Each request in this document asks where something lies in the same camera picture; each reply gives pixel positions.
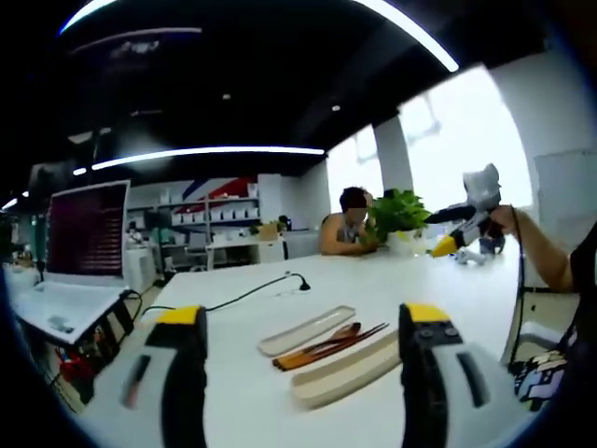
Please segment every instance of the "black cable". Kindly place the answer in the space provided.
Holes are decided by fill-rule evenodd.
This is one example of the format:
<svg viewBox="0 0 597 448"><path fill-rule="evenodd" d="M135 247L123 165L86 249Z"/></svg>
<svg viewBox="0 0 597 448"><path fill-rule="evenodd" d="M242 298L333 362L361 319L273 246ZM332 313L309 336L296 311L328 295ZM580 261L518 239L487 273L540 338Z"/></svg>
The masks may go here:
<svg viewBox="0 0 597 448"><path fill-rule="evenodd" d="M131 296L136 296L132 298L137 299L139 301L139 306L137 307L136 311L134 312L134 315L132 316L132 322L134 322L134 319L136 319L141 313L141 308L143 308L143 297L137 291L133 291L132 289L129 291L128 297L126 297L125 299L130 299Z"/></svg>
<svg viewBox="0 0 597 448"><path fill-rule="evenodd" d="M512 217L514 218L514 226L516 234L519 237L519 285L516 293L516 303L521 301L521 314L519 316L519 329L516 333L516 339L514 340L514 346L512 347L512 354L510 355L509 367L516 361L516 354L519 350L519 343L521 340L521 329L522 329L522 313L524 312L524 247L522 246L522 234L521 226L519 225L519 219L516 216L516 210L510 205L512 211Z"/></svg>
<svg viewBox="0 0 597 448"><path fill-rule="evenodd" d="M76 413L75 408L73 408L73 405L71 403L68 402L68 400L66 399L66 391L62 388L62 385L60 383L58 383L59 378L61 377L61 373L58 373L56 376L54 376L54 378L51 378L49 376L49 364L47 364L48 370L46 369L41 369L41 371L44 373L44 376L46 377L47 380L49 380L48 382L48 386L50 388L53 388L56 393L60 396L60 398L62 399L62 401L64 402L64 404L68 407L68 409L70 409L73 413Z"/></svg>
<svg viewBox="0 0 597 448"><path fill-rule="evenodd" d="M309 289L311 289L311 286L309 286L309 284L307 283L307 280L305 280L305 277L303 277L300 273L285 273L281 277L275 278L268 283L264 283L263 285L261 285L259 287L255 287L255 288L251 289L250 291L245 292L244 294L237 297L236 299L233 299L231 301L225 301L224 303L220 303L219 305L213 306L211 308L205 308L205 311L207 311L207 312L215 311L215 310L219 310L220 308L224 308L225 306L232 305L233 303L240 301L247 296L250 296L254 292L257 292L257 291L263 289L264 287L268 287L269 285L273 285L274 283L281 282L281 281L285 280L286 278L290 278L290 277L298 277L298 278L300 278L300 280L302 280L300 287L298 287L298 289L300 289L301 291L308 291ZM145 315L146 312L149 310L175 310L175 309L176 308L173 308L172 306L160 306L160 305L148 306L143 311L142 315Z"/></svg>
<svg viewBox="0 0 597 448"><path fill-rule="evenodd" d="M237 301L240 301L240 300L244 299L247 296L250 296L254 292L257 292L260 289L263 289L264 287L268 287L269 285L273 285L274 283L281 282L281 281L285 280L286 278L290 278L290 277L298 277L298 278L300 278L302 280L302 284L300 285L300 288L299 288L301 291L308 291L309 289L311 289L311 287L309 286L309 284L305 280L305 277L303 277L301 274L299 274L299 273L285 273L282 277L278 277L278 278L276 278L274 280L271 280L268 283L264 283L260 287L256 287L254 289L251 289L250 291L245 292L244 294L242 294L241 296L237 297L236 299L233 299L231 301L226 301L226 302L221 303L221 304L219 304L217 306L213 306L212 308L205 308L205 311L207 311L207 312L215 311L215 310L219 310L220 308L224 308L225 306L232 305L233 303L235 303Z"/></svg>

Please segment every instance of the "white pillar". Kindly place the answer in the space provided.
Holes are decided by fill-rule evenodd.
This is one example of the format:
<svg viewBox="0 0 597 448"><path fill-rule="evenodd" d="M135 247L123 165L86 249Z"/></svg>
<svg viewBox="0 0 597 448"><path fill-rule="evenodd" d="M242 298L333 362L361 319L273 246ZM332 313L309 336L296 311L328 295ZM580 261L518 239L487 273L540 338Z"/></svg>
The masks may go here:
<svg viewBox="0 0 597 448"><path fill-rule="evenodd" d="M398 115L373 128L383 189L413 189L407 142Z"/></svg>

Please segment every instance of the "shelf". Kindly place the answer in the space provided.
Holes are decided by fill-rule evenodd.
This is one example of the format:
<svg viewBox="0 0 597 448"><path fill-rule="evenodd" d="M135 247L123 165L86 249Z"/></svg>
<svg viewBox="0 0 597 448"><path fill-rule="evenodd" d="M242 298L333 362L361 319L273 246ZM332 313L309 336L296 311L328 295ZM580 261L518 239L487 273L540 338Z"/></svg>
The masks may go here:
<svg viewBox="0 0 597 448"><path fill-rule="evenodd" d="M233 224L235 222L259 221L259 217L243 217L241 219L220 219L218 221L210 221L212 226L216 224Z"/></svg>
<svg viewBox="0 0 597 448"><path fill-rule="evenodd" d="M161 203L158 208L176 208L176 207L194 207L195 205L205 205L205 201L196 201L193 203Z"/></svg>
<svg viewBox="0 0 597 448"><path fill-rule="evenodd" d="M157 203L155 205L146 205L143 207L129 207L127 212L141 212L144 210L153 210L154 208L177 208L177 207L194 207L196 205L205 205L206 203L246 203L252 201L259 201L259 198L216 198L202 201L193 201L189 203Z"/></svg>
<svg viewBox="0 0 597 448"><path fill-rule="evenodd" d="M154 207L145 206L145 207L129 207L127 208L127 212L144 212L145 210L152 210Z"/></svg>
<svg viewBox="0 0 597 448"><path fill-rule="evenodd" d="M176 227L193 227L193 226L206 226L207 222L189 222L188 224L171 224L170 228L174 229Z"/></svg>
<svg viewBox="0 0 597 448"><path fill-rule="evenodd" d="M216 198L210 199L209 203L243 203L249 201L259 201L259 198Z"/></svg>

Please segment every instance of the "table surface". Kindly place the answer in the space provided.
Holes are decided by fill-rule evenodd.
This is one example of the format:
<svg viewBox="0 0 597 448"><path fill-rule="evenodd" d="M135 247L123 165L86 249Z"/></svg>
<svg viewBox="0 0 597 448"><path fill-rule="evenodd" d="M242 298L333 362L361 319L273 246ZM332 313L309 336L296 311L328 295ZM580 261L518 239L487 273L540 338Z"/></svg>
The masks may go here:
<svg viewBox="0 0 597 448"><path fill-rule="evenodd" d="M211 448L399 446L404 431L401 368L315 411L300 409L290 392L293 374L345 357L375 338L292 372L274 369L257 343L342 304L356 308L354 319L364 329L390 323L381 338L397 328L399 305L413 301L443 309L467 342L479 343L498 362L516 305L518 244L508 239L504 253L484 266L378 252L180 273L154 304L214 306L286 271L304 275L312 289L299 291L299 280L292 277L208 315L204 424ZM151 312L145 319L151 319Z"/></svg>

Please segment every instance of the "blue stripe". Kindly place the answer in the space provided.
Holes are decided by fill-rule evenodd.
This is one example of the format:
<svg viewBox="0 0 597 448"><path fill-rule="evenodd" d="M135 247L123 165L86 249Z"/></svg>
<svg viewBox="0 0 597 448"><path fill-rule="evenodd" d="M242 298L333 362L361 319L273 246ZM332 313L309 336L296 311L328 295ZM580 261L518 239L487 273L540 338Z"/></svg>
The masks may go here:
<svg viewBox="0 0 597 448"><path fill-rule="evenodd" d="M207 178L193 180L191 182L191 184L187 187L187 189L185 189L185 192L183 193L183 201L186 201L188 196L190 196L195 191L197 191L199 189L199 187L201 187L202 185L205 185L205 182L207 182L208 180L209 179L207 179Z"/></svg>

